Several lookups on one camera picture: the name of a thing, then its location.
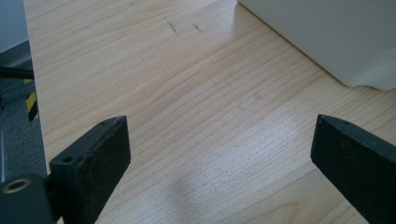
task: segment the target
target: wooden surface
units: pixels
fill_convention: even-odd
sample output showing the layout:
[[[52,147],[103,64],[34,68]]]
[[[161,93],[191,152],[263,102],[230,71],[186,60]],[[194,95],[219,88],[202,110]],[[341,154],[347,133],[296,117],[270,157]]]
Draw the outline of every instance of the wooden surface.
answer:
[[[396,91],[348,88],[235,0],[25,0],[47,160],[126,115],[97,223],[364,223],[309,158],[317,114],[396,144]]]

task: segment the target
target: light wood tabletop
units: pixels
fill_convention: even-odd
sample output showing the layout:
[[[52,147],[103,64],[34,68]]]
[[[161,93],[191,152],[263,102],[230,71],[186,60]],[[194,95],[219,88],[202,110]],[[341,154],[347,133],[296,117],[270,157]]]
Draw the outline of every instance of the light wood tabletop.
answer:
[[[25,0],[47,161],[126,115],[97,223],[365,223],[310,160],[318,114],[396,145],[396,91],[346,87],[235,0]]]

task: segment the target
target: black plastic part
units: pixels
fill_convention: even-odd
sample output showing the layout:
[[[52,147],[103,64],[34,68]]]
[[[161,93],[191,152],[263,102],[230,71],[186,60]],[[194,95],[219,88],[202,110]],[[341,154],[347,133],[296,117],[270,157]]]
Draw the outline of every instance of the black plastic part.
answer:
[[[370,223],[396,223],[396,147],[345,120],[319,115],[312,162]]]
[[[0,77],[35,79],[35,74],[32,70],[0,67]]]
[[[3,183],[1,188],[0,223],[53,223],[42,177],[39,175],[24,175],[12,178]]]
[[[52,175],[48,175],[45,178],[46,192],[49,198],[49,206],[53,220],[56,221],[62,216],[64,210],[64,197],[53,184]]]
[[[126,117],[105,120],[50,163],[53,186],[64,196],[64,223],[92,224],[131,161]]]

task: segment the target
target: yellow stripe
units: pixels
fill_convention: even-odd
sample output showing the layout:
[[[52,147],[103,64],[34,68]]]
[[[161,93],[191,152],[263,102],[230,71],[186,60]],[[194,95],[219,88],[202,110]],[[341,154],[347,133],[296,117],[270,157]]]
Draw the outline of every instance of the yellow stripe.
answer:
[[[31,83],[32,81],[33,81],[32,79],[25,79],[25,80],[24,80],[24,83],[25,83],[25,85],[26,85],[26,84]]]
[[[35,104],[35,91],[32,92],[26,99],[27,111],[30,111]]]

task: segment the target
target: screw hole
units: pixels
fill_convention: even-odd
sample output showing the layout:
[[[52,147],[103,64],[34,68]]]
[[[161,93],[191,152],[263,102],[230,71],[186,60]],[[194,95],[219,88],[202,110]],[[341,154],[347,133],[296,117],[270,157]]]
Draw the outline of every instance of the screw hole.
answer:
[[[63,159],[64,162],[70,162],[73,160],[73,157],[66,157]]]
[[[26,188],[28,185],[30,185],[31,182],[32,181],[28,178],[14,180],[3,188],[3,192],[4,193],[18,192]]]

